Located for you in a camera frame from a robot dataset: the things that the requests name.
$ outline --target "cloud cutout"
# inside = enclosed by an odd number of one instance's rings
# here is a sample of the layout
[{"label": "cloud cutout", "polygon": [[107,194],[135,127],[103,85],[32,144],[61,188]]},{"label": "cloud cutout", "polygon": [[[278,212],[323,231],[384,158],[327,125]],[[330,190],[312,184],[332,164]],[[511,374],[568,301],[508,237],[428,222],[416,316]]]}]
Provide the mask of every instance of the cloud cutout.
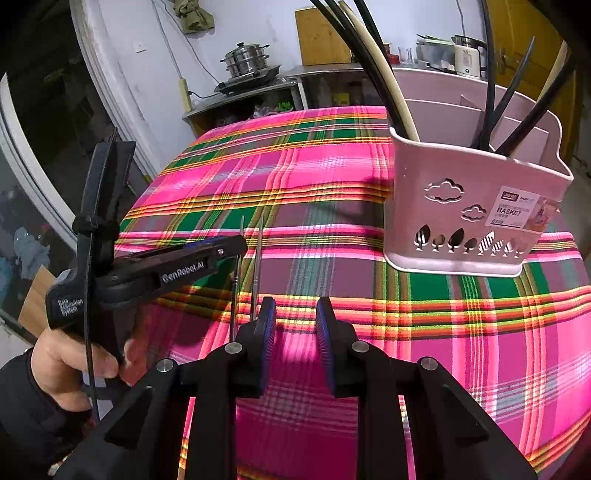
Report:
[{"label": "cloud cutout", "polygon": [[452,179],[444,179],[439,183],[430,183],[425,192],[425,198],[434,202],[453,203],[462,199],[464,188]]},{"label": "cloud cutout", "polygon": [[478,220],[482,220],[485,216],[486,210],[478,204],[469,206],[462,210],[462,218],[464,220],[468,220],[469,222],[477,222]]}]

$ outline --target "hanging cloth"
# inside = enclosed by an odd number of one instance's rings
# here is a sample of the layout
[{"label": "hanging cloth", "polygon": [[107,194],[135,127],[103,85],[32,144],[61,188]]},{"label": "hanging cloth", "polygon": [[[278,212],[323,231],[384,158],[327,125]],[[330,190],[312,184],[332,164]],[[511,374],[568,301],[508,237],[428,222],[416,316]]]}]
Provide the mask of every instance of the hanging cloth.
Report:
[{"label": "hanging cloth", "polygon": [[196,33],[215,26],[213,15],[199,6],[199,0],[175,0],[174,12],[181,19],[183,33]]}]

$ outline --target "human hand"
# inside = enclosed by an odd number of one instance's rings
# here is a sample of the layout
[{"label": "human hand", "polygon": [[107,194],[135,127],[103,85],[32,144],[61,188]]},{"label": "human hand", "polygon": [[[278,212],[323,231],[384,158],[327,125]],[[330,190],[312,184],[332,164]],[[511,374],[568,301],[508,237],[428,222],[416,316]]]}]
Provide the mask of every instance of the human hand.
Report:
[{"label": "human hand", "polygon": [[[115,378],[119,375],[132,385],[146,372],[148,331],[145,316],[140,310],[134,331],[124,348],[121,366],[107,350],[92,346],[95,376]],[[80,372],[87,372],[86,350],[82,338],[62,330],[45,329],[37,340],[31,356],[31,370],[35,381],[46,394],[66,411],[90,409],[90,401],[82,391]]]}]

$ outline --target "black rod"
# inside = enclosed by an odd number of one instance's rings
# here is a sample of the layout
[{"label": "black rod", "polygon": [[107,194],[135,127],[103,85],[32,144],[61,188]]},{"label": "black rod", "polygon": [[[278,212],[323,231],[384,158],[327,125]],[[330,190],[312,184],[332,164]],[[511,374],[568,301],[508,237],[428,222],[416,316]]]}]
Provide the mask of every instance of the black rod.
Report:
[{"label": "black rod", "polygon": [[388,58],[388,54],[384,48],[384,42],[382,41],[382,37],[379,35],[378,27],[375,25],[374,18],[371,16],[368,6],[365,4],[364,0],[354,0],[354,2],[355,5],[357,5],[357,10],[359,10],[359,13],[361,14],[363,23],[365,23],[365,26],[368,28],[369,34],[378,44],[380,51],[384,55],[388,65],[390,65],[390,59]]},{"label": "black rod", "polygon": [[[523,74],[525,72],[525,68],[527,67],[527,64],[530,60],[531,53],[534,51],[534,44],[535,44],[535,37],[532,37],[531,41],[530,41],[530,45],[527,47],[527,51],[525,52],[525,56],[521,59],[521,62],[519,63],[519,66],[517,67],[517,70],[515,71],[515,75],[513,75],[513,78],[511,79],[511,83],[509,84],[509,87],[507,88],[507,90],[503,94],[503,97],[501,98],[501,101],[497,104],[497,106],[495,108],[495,112],[492,115],[491,132],[492,132],[492,130],[495,129],[497,123],[502,118],[503,113],[505,113],[507,105],[509,105],[509,102],[513,98],[513,94],[515,93],[515,91],[517,90],[517,87],[519,86],[519,83],[521,82],[521,79],[522,79]],[[477,148],[478,147],[478,140],[479,140],[478,137],[476,137],[474,139],[474,141],[472,142],[472,145],[470,145],[470,148]]]},{"label": "black rod", "polygon": [[484,120],[482,122],[482,131],[480,132],[478,147],[480,150],[488,151],[488,145],[491,142],[491,132],[493,128],[492,116],[495,109],[495,44],[492,39],[491,16],[488,12],[486,0],[480,0],[480,8],[482,9],[482,17],[484,19],[486,32],[486,72],[488,74],[488,78],[486,81],[486,106],[484,110]]},{"label": "black rod", "polygon": [[354,55],[359,59],[359,63],[363,67],[364,71],[368,74],[369,79],[374,84],[378,95],[382,99],[386,110],[388,111],[392,126],[401,137],[408,139],[408,132],[404,126],[404,123],[402,122],[402,117],[398,112],[394,98],[392,98],[384,78],[379,72],[375,60],[369,53],[363,41],[359,38],[357,31],[345,13],[340,9],[334,0],[327,0],[328,6],[334,12],[334,15],[326,8],[323,3],[320,2],[320,0],[310,1],[316,8],[318,8],[318,10],[320,10],[327,21],[334,27],[343,41],[351,49]]},{"label": "black rod", "polygon": [[562,87],[569,81],[570,76],[574,72],[576,62],[574,55],[571,55],[566,61],[562,69],[552,85],[546,90],[546,93],[542,95],[542,98],[531,109],[523,121],[517,126],[515,130],[511,132],[511,135],[503,142],[503,144],[496,150],[495,153],[508,157],[511,155],[525,137],[532,131],[537,125],[540,119],[544,116],[552,102],[556,100],[556,97]]}]

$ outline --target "beige tube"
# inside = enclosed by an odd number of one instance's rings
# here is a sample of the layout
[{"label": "beige tube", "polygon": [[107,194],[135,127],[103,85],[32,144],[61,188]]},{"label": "beige tube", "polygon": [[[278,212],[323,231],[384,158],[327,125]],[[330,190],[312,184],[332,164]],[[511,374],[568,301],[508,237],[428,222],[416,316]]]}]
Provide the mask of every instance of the beige tube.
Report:
[{"label": "beige tube", "polygon": [[376,65],[378,66],[380,74],[384,78],[386,85],[388,86],[388,90],[390,91],[390,95],[394,98],[394,102],[396,103],[396,107],[398,108],[398,112],[400,113],[400,117],[402,118],[402,123],[407,130],[408,137],[410,140],[415,142],[420,142],[418,137],[417,127],[414,125],[413,116],[410,114],[410,110],[408,109],[408,105],[404,96],[402,95],[402,90],[396,81],[396,77],[394,77],[394,73],[392,72],[392,67],[388,64],[382,51],[379,49],[378,44],[375,42],[374,38],[369,34],[368,29],[365,27],[363,22],[357,18],[351,7],[347,5],[345,0],[341,0],[339,2],[341,9],[345,12],[348,19],[351,21],[355,30],[359,34],[359,37],[367,47],[369,54],[374,59]]},{"label": "beige tube", "polygon": [[548,75],[548,78],[546,79],[546,83],[544,84],[544,88],[542,88],[542,91],[540,92],[540,95],[537,100],[538,102],[540,101],[542,96],[546,93],[546,90],[548,90],[550,85],[552,85],[552,82],[554,81],[554,79],[558,75],[558,72],[562,69],[562,67],[564,67],[564,62],[566,62],[566,54],[568,52],[569,52],[569,46],[563,40],[562,45],[560,46],[560,50],[558,51],[558,55],[556,56],[556,60],[554,61],[554,65],[552,65],[552,70],[550,70],[550,74]]}]

